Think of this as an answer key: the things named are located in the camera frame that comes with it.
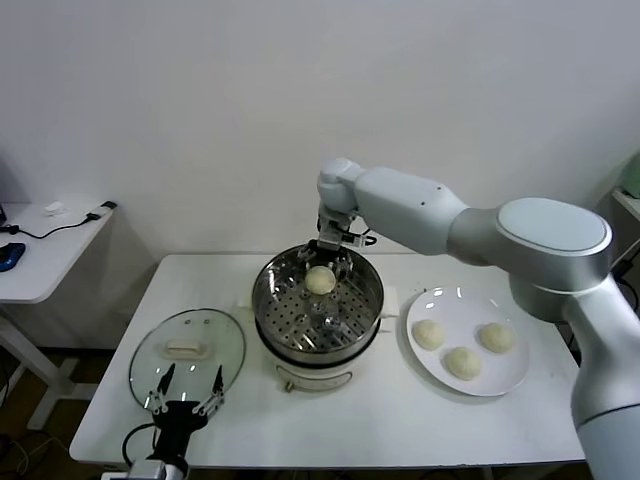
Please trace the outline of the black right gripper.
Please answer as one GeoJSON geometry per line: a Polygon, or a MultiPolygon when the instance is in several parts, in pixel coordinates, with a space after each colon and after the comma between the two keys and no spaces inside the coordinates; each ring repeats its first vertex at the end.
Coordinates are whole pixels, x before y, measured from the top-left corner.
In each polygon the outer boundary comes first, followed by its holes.
{"type": "MultiPolygon", "coordinates": [[[[350,228],[357,219],[354,213],[342,213],[333,210],[318,211],[318,239],[309,240],[298,248],[298,261],[304,272],[320,264],[319,248],[339,250],[342,246],[357,247],[358,235],[350,228]]],[[[351,251],[341,248],[333,262],[333,271],[337,281],[348,278],[353,270],[354,261],[351,251]]]]}

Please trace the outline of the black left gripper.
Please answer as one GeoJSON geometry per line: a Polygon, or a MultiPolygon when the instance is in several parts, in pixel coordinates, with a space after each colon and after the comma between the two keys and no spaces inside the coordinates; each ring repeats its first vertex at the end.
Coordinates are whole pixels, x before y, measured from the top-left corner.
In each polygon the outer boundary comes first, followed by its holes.
{"type": "Polygon", "coordinates": [[[224,380],[222,366],[218,367],[210,395],[199,404],[195,401],[171,400],[166,394],[174,376],[175,364],[161,376],[156,388],[148,393],[145,408],[153,414],[159,436],[153,454],[155,457],[184,457],[191,435],[203,429],[207,416],[212,416],[224,404],[224,380]]]}

